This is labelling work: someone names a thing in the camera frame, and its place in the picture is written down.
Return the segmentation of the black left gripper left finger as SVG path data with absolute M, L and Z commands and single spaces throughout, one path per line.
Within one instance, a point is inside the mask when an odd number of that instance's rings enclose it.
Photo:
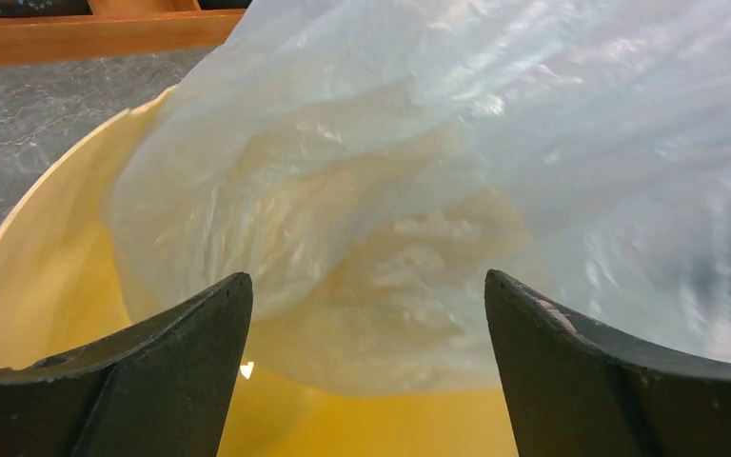
M 0 456 L 213 456 L 247 340 L 239 272 L 23 369 L 0 369 Z

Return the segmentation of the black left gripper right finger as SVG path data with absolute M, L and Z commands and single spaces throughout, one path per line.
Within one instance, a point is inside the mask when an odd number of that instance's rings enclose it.
M 731 363 L 665 348 L 498 270 L 484 307 L 522 456 L 731 456 Z

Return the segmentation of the translucent blue trash bag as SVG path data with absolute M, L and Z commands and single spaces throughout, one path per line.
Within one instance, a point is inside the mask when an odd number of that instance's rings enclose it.
M 492 269 L 731 362 L 731 1 L 255 1 L 105 215 L 132 319 L 246 272 L 335 393 L 496 386 Z

